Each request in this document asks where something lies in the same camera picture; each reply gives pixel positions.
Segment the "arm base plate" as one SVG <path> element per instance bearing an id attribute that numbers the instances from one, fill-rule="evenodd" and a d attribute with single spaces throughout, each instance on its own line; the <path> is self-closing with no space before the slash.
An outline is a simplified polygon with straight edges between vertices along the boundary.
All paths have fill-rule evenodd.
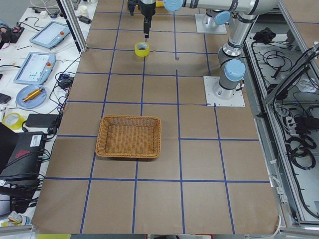
<path id="1" fill-rule="evenodd" d="M 204 76 L 206 104 L 210 107 L 245 107 L 245 101 L 238 82 L 235 89 L 226 90 L 219 84 L 220 77 Z"/>
<path id="2" fill-rule="evenodd" d="M 225 23 L 230 18 L 229 14 L 218 14 L 214 17 L 209 17 L 206 14 L 196 14 L 195 23 L 197 33 L 203 34 L 226 34 Z"/>

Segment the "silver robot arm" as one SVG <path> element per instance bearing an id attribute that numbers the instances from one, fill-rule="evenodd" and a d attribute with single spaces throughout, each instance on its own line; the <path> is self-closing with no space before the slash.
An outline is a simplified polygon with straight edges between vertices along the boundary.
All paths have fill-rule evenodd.
<path id="1" fill-rule="evenodd" d="M 245 75 L 246 66 L 239 58 L 254 21 L 255 16 L 238 13 L 230 37 L 218 52 L 221 75 L 213 92 L 220 99 L 231 99 Z"/>
<path id="2" fill-rule="evenodd" d="M 191 9 L 205 8 L 242 12 L 245 15 L 261 15 L 272 10 L 277 3 L 277 0 L 165 0 L 164 7 L 171 12 L 188 7 Z M 139 5 L 144 16 L 144 35 L 145 38 L 149 38 L 152 16 L 156 13 L 156 1 L 141 0 Z"/>

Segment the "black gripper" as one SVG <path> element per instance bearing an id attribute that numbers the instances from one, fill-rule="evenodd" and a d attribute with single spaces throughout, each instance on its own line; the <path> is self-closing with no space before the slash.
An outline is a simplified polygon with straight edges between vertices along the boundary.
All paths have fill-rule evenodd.
<path id="1" fill-rule="evenodd" d="M 140 4 L 141 13 L 144 16 L 144 35 L 145 38 L 149 38 L 150 35 L 150 28 L 151 28 L 151 22 L 152 22 L 152 16 L 156 13 L 156 4 Z"/>

